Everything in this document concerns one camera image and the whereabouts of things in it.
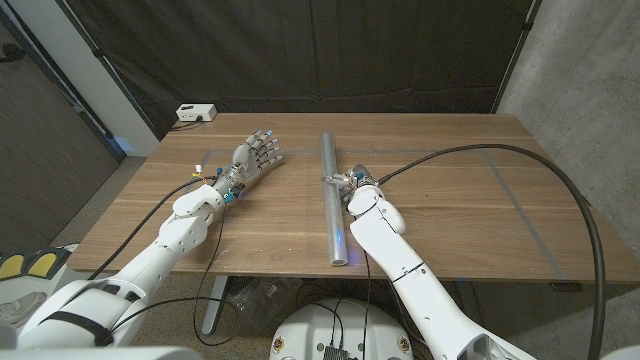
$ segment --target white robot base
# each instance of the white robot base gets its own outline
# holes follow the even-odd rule
[[[365,303],[343,298],[325,299],[318,304],[338,314],[342,320],[344,337],[340,322],[333,312],[322,306],[309,304],[289,316],[276,330],[271,342],[270,360],[364,360],[362,349]],[[402,326],[371,304],[367,315],[365,344],[366,359],[413,359],[409,337]]]

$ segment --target door frame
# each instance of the door frame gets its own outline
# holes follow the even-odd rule
[[[0,3],[0,23],[9,31],[13,38],[16,39],[18,45],[27,52],[45,76],[56,84],[62,96],[69,103],[69,106],[75,110],[85,125],[109,151],[111,156],[113,156],[118,163],[121,163],[127,155],[115,141],[111,131],[104,125],[82,95],[60,70],[49,53],[39,43],[38,39],[33,36],[19,15],[13,12],[9,3]]]

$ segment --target metal rod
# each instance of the metal rod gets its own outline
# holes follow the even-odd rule
[[[320,154],[324,176],[338,173],[336,165],[336,147],[333,134],[323,133],[320,136]],[[329,262],[332,266],[342,266],[349,262],[347,242],[344,236],[342,207],[340,206],[340,189],[336,184],[324,185],[324,210],[327,218],[327,237],[329,240]]]

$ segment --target black strap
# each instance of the black strap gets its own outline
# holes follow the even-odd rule
[[[65,311],[56,311],[49,315],[46,319],[42,320],[40,324],[47,320],[58,320],[68,322],[70,324],[80,326],[81,328],[89,331],[95,337],[96,346],[107,346],[113,342],[113,336],[111,331],[97,322],[87,319],[84,316],[78,314],[72,314]]]

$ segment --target robot finger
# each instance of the robot finger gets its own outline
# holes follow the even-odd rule
[[[253,145],[256,140],[258,139],[258,136],[260,136],[260,134],[262,133],[262,129],[258,129],[256,132],[254,132],[253,134],[249,135],[249,137],[247,138],[247,140],[245,140],[245,144],[251,146]]]
[[[254,151],[257,151],[257,150],[258,150],[258,148],[259,148],[260,146],[262,146],[262,144],[264,144],[264,143],[267,141],[267,139],[269,138],[269,136],[271,136],[271,133],[272,133],[272,131],[271,131],[271,130],[269,130],[269,131],[267,131],[264,135],[260,136],[260,137],[258,138],[258,140],[256,140],[256,141],[251,145],[251,148],[252,148]]]
[[[269,151],[271,148],[273,148],[273,146],[278,142],[278,139],[273,139],[271,141],[269,141],[268,143],[262,145],[259,149],[258,149],[258,156],[262,156],[262,154],[264,154],[265,152]]]
[[[260,165],[258,165],[258,169],[264,170],[267,167],[269,167],[270,165],[273,165],[273,164],[277,163],[280,160],[282,160],[282,155],[278,155],[278,156],[272,157],[271,159],[260,163]]]
[[[275,152],[277,152],[278,150],[280,150],[280,148],[279,148],[279,147],[277,147],[277,146],[276,146],[276,147],[274,147],[274,148],[271,148],[271,149],[267,150],[265,153],[263,153],[262,155],[260,155],[260,157],[258,158],[258,161],[260,161],[260,162],[265,161],[266,159],[268,159],[268,158],[270,158],[271,156],[273,156],[273,154],[274,154]]]

